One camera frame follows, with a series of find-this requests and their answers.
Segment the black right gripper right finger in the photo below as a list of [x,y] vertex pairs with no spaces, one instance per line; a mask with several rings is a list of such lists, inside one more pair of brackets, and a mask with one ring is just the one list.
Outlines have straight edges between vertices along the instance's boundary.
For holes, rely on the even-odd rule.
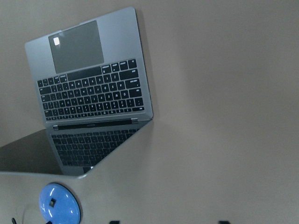
[[229,224],[228,220],[220,220],[218,221],[218,224]]

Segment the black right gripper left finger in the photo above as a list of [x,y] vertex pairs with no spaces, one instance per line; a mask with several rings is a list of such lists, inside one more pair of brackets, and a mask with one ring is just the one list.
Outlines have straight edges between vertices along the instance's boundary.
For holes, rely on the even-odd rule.
[[112,220],[109,222],[109,224],[120,224],[119,220]]

